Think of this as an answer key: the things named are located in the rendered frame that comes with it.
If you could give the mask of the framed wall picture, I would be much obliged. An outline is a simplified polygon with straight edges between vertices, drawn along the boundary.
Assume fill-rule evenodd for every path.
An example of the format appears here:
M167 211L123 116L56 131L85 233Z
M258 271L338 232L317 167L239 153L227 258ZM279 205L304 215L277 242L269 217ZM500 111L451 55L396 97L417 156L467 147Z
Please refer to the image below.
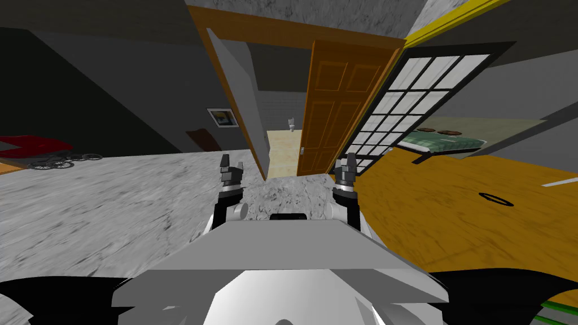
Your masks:
M209 115L218 128L238 128L239 125L230 108L208 108Z

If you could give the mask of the orange wooden door leaf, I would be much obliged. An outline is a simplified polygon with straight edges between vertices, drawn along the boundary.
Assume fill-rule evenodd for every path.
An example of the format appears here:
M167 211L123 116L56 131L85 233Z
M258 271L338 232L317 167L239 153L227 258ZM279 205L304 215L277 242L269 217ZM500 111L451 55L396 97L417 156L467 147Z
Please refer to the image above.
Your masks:
M404 44L314 41L297 176L329 171Z

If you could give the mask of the black bicycle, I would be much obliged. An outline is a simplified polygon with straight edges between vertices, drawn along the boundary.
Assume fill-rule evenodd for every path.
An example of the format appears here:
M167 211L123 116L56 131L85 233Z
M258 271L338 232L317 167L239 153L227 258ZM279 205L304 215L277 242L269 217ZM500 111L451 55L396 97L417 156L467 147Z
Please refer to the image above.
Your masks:
M32 170L51 170L72 168L75 161L97 161L103 156L94 153L75 154L70 152L42 155L34 158L27 167Z

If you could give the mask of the red sofa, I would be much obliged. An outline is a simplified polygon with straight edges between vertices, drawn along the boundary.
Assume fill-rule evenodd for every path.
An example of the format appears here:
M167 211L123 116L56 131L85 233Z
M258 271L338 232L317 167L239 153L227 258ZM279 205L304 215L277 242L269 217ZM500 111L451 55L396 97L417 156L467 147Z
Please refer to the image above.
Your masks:
M0 158L5 159L49 156L54 153L71 152L73 150L72 145L60 140L33 135L0 136L0 142L16 146L13 149L0 151Z

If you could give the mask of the green bed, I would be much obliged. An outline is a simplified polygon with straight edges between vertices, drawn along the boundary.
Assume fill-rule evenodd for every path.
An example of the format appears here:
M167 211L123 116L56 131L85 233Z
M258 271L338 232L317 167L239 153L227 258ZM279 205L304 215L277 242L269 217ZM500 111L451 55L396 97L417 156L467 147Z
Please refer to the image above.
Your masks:
M486 143L481 139L464 137L457 131L417 128L395 147L418 154L419 157L412 162L417 165L434 156L473 153Z

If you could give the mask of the black framed grid window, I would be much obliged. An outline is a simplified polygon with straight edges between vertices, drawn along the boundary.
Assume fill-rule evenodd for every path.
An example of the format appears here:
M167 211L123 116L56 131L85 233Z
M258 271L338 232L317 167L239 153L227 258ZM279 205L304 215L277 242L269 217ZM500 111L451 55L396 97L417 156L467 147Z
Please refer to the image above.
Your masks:
M342 149L362 175L513 46L513 42L412 47L405 50Z

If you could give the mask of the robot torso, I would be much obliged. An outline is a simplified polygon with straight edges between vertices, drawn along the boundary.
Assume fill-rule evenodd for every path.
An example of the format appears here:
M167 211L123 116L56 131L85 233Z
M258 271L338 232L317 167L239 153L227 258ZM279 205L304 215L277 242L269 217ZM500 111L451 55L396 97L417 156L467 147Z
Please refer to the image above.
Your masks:
M370 228L235 220L115 290L119 325L447 325L448 292Z

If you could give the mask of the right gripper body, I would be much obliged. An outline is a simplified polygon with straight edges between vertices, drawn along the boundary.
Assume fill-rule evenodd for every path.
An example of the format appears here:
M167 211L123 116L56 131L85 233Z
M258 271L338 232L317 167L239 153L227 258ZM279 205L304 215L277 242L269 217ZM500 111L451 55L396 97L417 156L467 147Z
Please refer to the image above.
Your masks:
M355 166L334 167L335 183L341 186L353 186L357 169Z

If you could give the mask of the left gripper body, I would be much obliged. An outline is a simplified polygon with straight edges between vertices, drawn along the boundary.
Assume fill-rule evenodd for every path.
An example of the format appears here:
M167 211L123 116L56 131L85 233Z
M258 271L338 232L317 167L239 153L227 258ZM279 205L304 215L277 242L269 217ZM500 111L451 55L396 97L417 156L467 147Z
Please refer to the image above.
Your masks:
M242 182L243 172L237 167L230 166L229 168L220 168L221 182L224 187L240 185Z

